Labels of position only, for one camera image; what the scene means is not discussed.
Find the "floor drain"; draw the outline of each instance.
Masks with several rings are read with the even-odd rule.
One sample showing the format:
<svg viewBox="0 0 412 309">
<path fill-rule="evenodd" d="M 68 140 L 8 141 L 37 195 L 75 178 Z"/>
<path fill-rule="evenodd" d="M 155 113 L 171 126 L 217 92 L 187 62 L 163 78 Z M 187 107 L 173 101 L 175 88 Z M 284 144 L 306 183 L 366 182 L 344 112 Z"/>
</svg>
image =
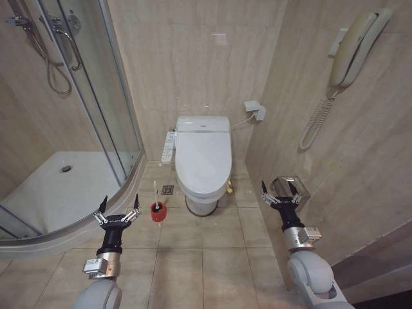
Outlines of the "floor drain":
<svg viewBox="0 0 412 309">
<path fill-rule="evenodd" d="M 162 195 L 173 195 L 173 185 L 164 185 L 162 187 Z"/>
<path fill-rule="evenodd" d="M 66 172 L 68 172 L 68 171 L 70 171 L 70 170 L 71 170 L 71 165 L 66 165 L 66 166 L 62 167 L 62 169 L 60 170 L 60 172 L 66 173 Z"/>
</svg>

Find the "red toilet brush holder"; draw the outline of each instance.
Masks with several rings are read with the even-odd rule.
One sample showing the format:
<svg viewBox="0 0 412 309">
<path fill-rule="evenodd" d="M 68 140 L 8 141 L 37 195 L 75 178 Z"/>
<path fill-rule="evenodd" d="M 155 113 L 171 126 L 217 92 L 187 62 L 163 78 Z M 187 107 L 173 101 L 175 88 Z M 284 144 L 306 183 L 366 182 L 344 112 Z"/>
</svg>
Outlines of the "red toilet brush holder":
<svg viewBox="0 0 412 309">
<path fill-rule="evenodd" d="M 162 222 L 166 218 L 166 206 L 161 201 L 158 202 L 159 208 L 156 208 L 156 202 L 150 206 L 150 215 L 154 222 Z"/>
</svg>

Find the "toilet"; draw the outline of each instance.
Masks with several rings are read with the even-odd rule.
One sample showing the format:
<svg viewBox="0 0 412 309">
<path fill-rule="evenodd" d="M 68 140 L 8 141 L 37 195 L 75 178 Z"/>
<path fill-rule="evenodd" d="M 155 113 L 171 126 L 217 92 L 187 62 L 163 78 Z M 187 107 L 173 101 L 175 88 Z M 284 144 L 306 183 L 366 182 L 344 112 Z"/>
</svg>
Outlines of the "toilet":
<svg viewBox="0 0 412 309">
<path fill-rule="evenodd" d="M 176 124 L 176 175 L 195 216 L 207 216 L 225 194 L 232 169 L 227 117 L 180 116 Z"/>
</svg>

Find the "toilet seat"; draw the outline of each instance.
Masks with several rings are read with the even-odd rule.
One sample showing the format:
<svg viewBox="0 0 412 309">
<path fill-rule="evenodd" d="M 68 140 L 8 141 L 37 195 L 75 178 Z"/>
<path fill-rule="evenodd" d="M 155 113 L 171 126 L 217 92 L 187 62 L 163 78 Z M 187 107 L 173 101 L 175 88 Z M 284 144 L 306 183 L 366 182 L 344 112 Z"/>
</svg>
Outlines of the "toilet seat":
<svg viewBox="0 0 412 309">
<path fill-rule="evenodd" d="M 232 168 L 230 133 L 178 131 L 175 165 L 186 194 L 199 201 L 218 200 L 226 190 Z"/>
</svg>

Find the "shower door handle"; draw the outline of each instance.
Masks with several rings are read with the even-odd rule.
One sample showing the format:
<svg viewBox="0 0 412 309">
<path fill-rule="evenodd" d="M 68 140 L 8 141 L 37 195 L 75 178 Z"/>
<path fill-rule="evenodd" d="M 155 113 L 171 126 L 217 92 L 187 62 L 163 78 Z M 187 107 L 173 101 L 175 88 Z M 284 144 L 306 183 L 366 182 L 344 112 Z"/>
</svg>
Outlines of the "shower door handle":
<svg viewBox="0 0 412 309">
<path fill-rule="evenodd" d="M 67 32 L 61 30 L 61 29 L 54 29 L 58 34 L 64 35 L 65 37 L 67 37 L 67 40 L 69 40 L 71 49 L 73 50 L 73 53 L 75 54 L 75 58 L 77 61 L 77 65 L 76 66 L 72 66 L 71 69 L 73 71 L 77 71 L 78 69 L 80 69 L 80 67 L 82 66 L 82 61 L 80 59 L 80 53 L 79 50 L 77 49 L 77 46 L 75 44 L 75 42 L 73 41 L 73 39 L 71 38 L 70 34 L 68 34 Z"/>
</svg>

